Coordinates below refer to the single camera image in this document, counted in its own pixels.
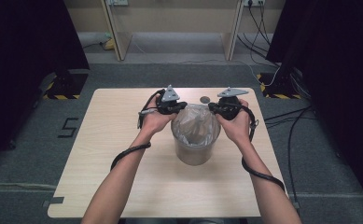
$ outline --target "forearm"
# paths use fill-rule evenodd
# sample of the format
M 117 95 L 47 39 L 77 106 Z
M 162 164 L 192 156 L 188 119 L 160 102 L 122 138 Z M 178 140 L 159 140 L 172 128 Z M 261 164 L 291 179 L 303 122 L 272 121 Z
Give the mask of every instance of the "forearm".
M 152 135 L 140 132 L 131 147 L 146 144 Z M 128 201 L 137 168 L 145 150 L 122 158 L 94 194 L 82 223 L 117 223 Z
M 236 142 L 245 163 L 253 170 L 272 175 L 248 140 Z M 259 212 L 265 223 L 300 223 L 300 218 L 283 190 L 272 181 L 250 175 Z

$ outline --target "black curtain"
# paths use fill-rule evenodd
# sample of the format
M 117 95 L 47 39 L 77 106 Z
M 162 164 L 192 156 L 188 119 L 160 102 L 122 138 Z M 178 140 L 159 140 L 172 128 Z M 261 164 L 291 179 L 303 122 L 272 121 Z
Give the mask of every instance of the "black curtain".
M 302 71 L 325 130 L 363 188 L 363 4 L 326 1 L 316 25 L 304 27 L 300 19 L 310 2 L 286 1 L 268 58 L 283 62 L 292 48 L 287 40 L 312 30 L 291 65 Z
M 0 150 L 52 72 L 89 69 L 62 0 L 0 1 Z

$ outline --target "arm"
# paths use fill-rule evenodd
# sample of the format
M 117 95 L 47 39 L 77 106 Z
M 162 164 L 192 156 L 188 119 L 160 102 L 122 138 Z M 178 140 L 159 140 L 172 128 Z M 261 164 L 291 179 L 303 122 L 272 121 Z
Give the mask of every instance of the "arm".
M 228 138 L 240 149 L 245 163 L 253 170 L 272 175 L 251 144 L 248 133 L 250 119 L 245 111 L 240 111 L 233 120 L 225 120 L 216 114 Z M 283 190 L 271 181 L 250 175 L 257 197 L 259 212 L 265 223 L 301 223 L 300 218 Z
M 155 107 L 155 100 L 154 97 L 148 107 Z M 155 133 L 163 130 L 166 124 L 175 117 L 176 114 L 165 116 L 157 111 L 146 115 L 143 127 L 132 142 L 131 147 L 147 144 Z M 137 150 L 118 162 L 91 199 L 91 203 L 82 218 L 82 223 L 118 223 L 128 201 L 134 177 L 144 152 L 144 149 Z

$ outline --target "hazard tape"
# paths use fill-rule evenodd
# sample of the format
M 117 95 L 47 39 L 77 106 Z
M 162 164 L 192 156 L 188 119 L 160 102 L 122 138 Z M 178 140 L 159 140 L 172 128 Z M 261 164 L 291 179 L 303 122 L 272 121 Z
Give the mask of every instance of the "hazard tape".
M 76 100 L 79 98 L 79 94 L 50 94 L 50 91 L 53 87 L 55 78 L 49 83 L 47 90 L 44 93 L 43 99 L 51 99 L 51 100 Z
M 262 83 L 261 79 L 261 75 L 257 75 L 257 78 L 259 80 L 259 82 Z M 262 91 L 262 94 L 264 97 L 266 98 L 277 98 L 277 99 L 300 99 L 300 95 L 298 94 L 269 94 L 266 91 L 266 87 L 264 85 L 260 85 L 260 90 Z

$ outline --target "wooden table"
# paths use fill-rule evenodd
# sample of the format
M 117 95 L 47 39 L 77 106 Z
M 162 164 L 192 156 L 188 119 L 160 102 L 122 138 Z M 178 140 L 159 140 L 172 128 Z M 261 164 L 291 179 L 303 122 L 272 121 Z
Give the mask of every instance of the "wooden table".
M 202 96 L 217 102 L 226 88 L 177 88 L 180 101 L 200 104 Z M 272 174 L 283 180 L 252 89 L 239 98 L 259 119 L 253 144 Z M 50 217 L 83 217 L 89 202 L 109 172 L 112 160 L 128 148 L 137 130 L 137 112 L 158 89 L 99 89 L 89 105 L 76 142 L 64 167 Z M 138 168 L 122 217 L 258 217 L 258 205 L 242 155 L 225 135 L 216 140 L 213 156 L 203 165 L 189 166 L 175 155 L 170 129 L 157 133 Z

